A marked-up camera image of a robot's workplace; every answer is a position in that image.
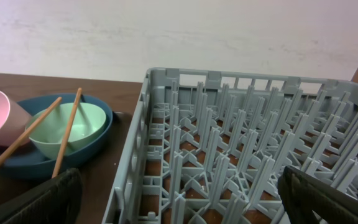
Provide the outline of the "pink cup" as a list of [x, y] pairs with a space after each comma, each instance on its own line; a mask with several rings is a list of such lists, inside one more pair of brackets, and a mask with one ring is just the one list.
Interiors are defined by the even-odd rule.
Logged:
[[25, 130], [32, 116], [0, 91], [0, 146], [10, 146]]

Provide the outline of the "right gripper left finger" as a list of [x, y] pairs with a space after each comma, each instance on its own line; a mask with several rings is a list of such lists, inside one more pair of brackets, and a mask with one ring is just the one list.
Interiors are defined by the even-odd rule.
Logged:
[[79, 170], [68, 169], [0, 205], [0, 223], [75, 223], [82, 193]]

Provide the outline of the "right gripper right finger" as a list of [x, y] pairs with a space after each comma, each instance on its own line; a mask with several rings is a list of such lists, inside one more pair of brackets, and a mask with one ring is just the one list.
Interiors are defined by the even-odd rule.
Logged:
[[322, 181], [286, 166], [278, 179], [278, 192], [291, 223], [358, 223], [358, 200]]

